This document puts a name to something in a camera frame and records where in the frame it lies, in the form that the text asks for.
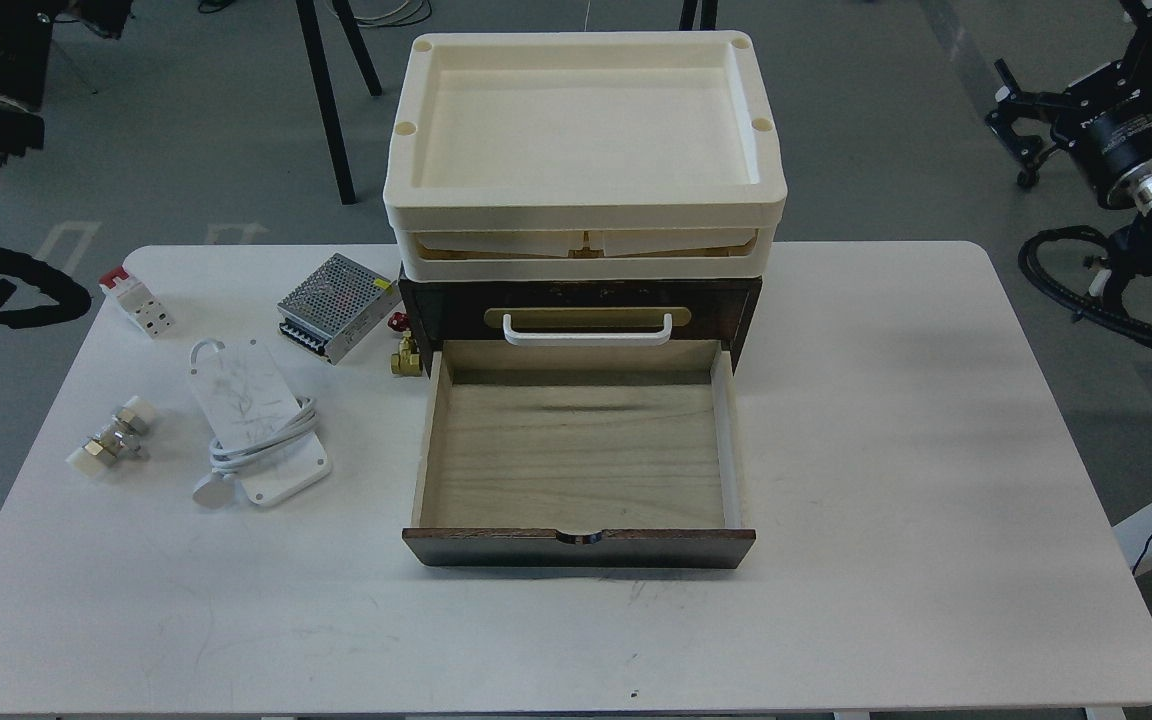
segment white handle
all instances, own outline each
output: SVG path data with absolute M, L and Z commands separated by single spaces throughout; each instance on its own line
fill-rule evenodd
M 520 333 L 508 313 L 500 319 L 500 327 L 506 341 L 520 347 L 644 347 L 669 342 L 673 314 L 664 314 L 664 327 L 654 333 Z

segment white tray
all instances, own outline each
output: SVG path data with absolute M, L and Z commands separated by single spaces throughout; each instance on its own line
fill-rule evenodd
M 385 207 L 408 276 L 753 276 L 786 183 L 741 32 L 425 35 Z

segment drawer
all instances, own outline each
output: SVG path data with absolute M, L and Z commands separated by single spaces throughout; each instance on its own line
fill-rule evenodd
M 448 340 L 431 373 L 425 564 L 736 568 L 755 543 L 721 342 Z
M 750 321 L 755 318 L 761 278 L 650 279 L 650 281 L 522 281 L 415 282 L 399 279 L 412 334 L 425 372 L 444 341 L 499 340 L 500 314 L 518 309 L 658 309 L 673 311 L 677 340 L 718 340 L 740 362 Z M 561 318 L 561 313 L 550 313 Z M 660 327 L 660 313 L 650 324 L 617 324 L 622 331 Z M 521 313 L 515 319 L 524 320 Z M 526 326 L 530 331 L 563 331 L 568 324 Z

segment white table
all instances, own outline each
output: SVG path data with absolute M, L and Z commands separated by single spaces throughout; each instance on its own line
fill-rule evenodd
M 735 571 L 429 569 L 408 524 L 426 381 L 340 366 L 274 304 L 336 250 L 151 247 L 177 316 L 101 306 L 0 515 L 0 714 L 427 714 L 1152 703 L 1152 620 L 986 255 L 774 249 L 736 373 L 758 541 Z M 335 471 L 204 511 L 197 338 L 259 338 Z M 152 458 L 65 455 L 134 393 Z

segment brass valve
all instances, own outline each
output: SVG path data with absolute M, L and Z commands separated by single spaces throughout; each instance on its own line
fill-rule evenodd
M 420 377 L 420 353 L 416 350 L 411 331 L 403 331 L 402 340 L 397 341 L 397 353 L 389 356 L 389 372 L 399 377 Z

